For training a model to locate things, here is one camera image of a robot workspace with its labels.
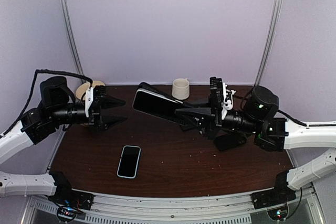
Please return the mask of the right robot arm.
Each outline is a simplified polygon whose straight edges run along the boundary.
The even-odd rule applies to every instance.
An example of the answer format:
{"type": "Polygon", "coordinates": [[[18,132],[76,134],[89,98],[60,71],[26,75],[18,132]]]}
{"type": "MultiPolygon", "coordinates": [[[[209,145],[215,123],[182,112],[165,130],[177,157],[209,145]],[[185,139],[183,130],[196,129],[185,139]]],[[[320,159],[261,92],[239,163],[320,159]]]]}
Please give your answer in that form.
{"type": "Polygon", "coordinates": [[[199,107],[186,105],[175,110],[176,116],[188,121],[202,135],[218,139],[219,130],[254,134],[261,149],[281,152],[303,147],[325,147],[327,150],[310,162],[279,173],[269,192],[272,203],[279,204],[307,183],[335,171],[335,123],[300,122],[288,114],[277,118],[279,98],[262,86],[254,86],[241,100],[241,110],[233,109],[234,90],[211,87],[208,103],[199,107]]]}

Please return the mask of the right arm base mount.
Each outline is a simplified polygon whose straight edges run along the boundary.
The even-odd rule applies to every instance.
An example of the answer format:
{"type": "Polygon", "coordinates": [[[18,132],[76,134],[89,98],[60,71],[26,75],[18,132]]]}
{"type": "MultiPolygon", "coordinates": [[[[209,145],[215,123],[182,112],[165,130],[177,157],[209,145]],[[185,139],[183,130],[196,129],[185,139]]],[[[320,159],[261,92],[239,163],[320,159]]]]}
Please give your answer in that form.
{"type": "Polygon", "coordinates": [[[285,204],[296,199],[296,192],[289,188],[273,188],[251,194],[254,209],[267,208],[275,205],[285,204]]]}

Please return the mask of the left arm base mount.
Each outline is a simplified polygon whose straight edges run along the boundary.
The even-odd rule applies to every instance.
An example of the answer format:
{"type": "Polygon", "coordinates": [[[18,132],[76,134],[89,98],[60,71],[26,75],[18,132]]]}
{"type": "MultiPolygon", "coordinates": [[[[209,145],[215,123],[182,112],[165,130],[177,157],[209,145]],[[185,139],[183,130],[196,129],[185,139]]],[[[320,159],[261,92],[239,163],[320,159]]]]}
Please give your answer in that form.
{"type": "Polygon", "coordinates": [[[91,193],[71,190],[69,193],[65,193],[63,195],[56,194],[48,196],[48,199],[57,206],[67,206],[75,210],[90,210],[94,200],[94,195],[91,193]]]}

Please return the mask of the black phone case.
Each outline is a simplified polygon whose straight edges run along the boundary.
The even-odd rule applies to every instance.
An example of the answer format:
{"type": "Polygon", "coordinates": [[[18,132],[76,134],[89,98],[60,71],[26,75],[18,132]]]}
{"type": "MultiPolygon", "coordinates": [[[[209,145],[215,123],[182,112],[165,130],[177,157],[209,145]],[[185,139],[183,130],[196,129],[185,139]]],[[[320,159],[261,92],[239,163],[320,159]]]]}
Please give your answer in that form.
{"type": "Polygon", "coordinates": [[[214,139],[214,144],[219,151],[226,151],[246,144],[247,138],[244,135],[228,133],[214,139]]]}
{"type": "Polygon", "coordinates": [[[152,85],[150,85],[150,84],[148,84],[148,83],[146,83],[146,82],[141,82],[141,83],[138,85],[138,89],[145,89],[145,90],[151,91],[151,92],[153,92],[153,93],[162,95],[162,96],[164,96],[164,97],[166,97],[166,98],[168,98],[168,99],[172,99],[172,100],[174,100],[174,101],[176,101],[176,102],[178,102],[178,103],[183,103],[182,101],[180,101],[180,100],[174,98],[173,96],[171,96],[171,95],[169,95],[169,94],[167,94],[167,93],[165,93],[165,92],[159,90],[158,88],[156,88],[156,87],[154,87],[154,86],[152,86],[152,85]]]}

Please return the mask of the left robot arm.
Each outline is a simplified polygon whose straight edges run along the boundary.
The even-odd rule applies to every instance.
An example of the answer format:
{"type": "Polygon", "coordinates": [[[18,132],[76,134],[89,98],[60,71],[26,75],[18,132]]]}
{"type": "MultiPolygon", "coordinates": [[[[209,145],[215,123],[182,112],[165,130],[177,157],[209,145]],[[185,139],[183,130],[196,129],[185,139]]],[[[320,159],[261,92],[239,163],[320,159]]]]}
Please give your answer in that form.
{"type": "MultiPolygon", "coordinates": [[[[102,115],[102,110],[125,105],[125,101],[107,94],[105,86],[89,82],[85,100],[78,102],[68,88],[68,73],[56,72],[40,84],[41,101],[36,108],[23,108],[12,125],[1,134],[1,163],[20,151],[37,145],[60,126],[85,124],[105,131],[126,120],[122,116],[102,115]]],[[[56,196],[64,205],[71,205],[76,197],[70,182],[62,172],[39,175],[1,172],[1,197],[16,195],[56,196]]]]}

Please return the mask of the black phone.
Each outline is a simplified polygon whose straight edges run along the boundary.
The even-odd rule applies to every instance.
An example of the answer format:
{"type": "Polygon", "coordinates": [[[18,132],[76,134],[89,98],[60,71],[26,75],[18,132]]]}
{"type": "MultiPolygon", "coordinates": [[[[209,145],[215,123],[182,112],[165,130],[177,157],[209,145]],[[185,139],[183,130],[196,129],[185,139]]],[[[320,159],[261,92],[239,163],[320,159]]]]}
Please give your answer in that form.
{"type": "Polygon", "coordinates": [[[182,101],[146,89],[137,89],[133,108],[142,113],[165,119],[179,125],[188,125],[188,121],[175,114],[176,109],[188,108],[182,101]]]}

